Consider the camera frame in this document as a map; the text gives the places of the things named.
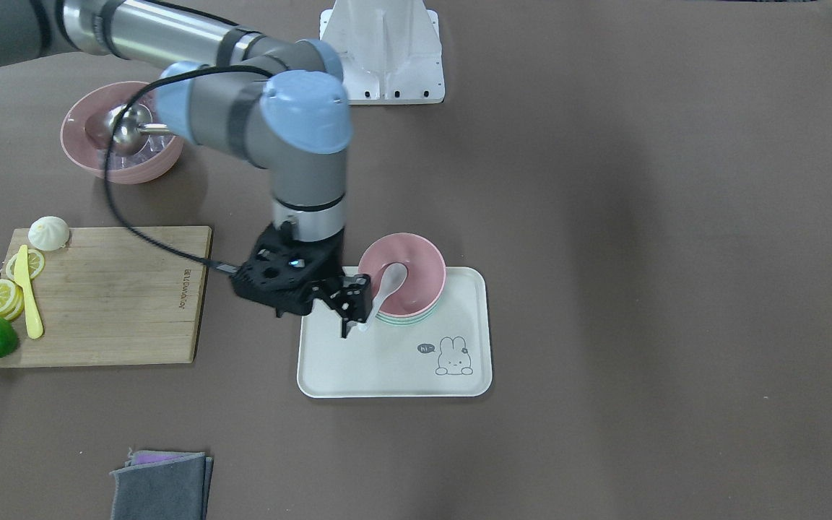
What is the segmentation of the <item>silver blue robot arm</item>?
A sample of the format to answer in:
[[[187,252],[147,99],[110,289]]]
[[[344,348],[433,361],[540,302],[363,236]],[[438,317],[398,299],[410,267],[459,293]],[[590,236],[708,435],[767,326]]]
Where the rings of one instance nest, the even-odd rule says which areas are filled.
[[[347,276],[350,102],[343,69],[322,40],[290,43],[163,1],[0,1],[0,68],[78,51],[162,68],[130,96],[152,93],[172,135],[270,171],[273,220],[240,266],[192,256],[138,228],[168,253],[229,276],[235,294],[307,316],[322,300],[340,334],[372,313],[367,275]]]

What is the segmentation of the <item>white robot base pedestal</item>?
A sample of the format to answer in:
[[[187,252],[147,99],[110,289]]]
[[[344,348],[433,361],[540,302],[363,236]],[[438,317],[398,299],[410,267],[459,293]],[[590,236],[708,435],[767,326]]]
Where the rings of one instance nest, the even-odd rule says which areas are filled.
[[[337,1],[319,37],[337,53],[350,105],[433,105],[446,98],[439,17],[423,1]]]

